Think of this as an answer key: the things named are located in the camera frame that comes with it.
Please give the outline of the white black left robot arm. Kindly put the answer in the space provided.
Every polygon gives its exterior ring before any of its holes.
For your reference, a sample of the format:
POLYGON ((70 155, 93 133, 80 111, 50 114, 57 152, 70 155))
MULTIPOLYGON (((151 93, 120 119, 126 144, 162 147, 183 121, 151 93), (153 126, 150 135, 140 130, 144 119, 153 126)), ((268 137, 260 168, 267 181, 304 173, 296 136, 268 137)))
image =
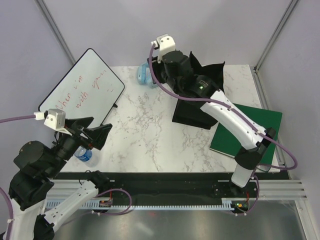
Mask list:
POLYGON ((55 130, 56 142, 52 148, 40 141, 23 145, 13 160, 19 171, 12 178, 8 195, 4 198, 9 207, 6 240, 51 240, 55 223, 50 223, 40 214, 48 191, 67 161, 80 147, 86 150, 101 150, 106 143, 111 124, 95 128, 88 126, 93 117, 67 119, 62 129, 55 130))

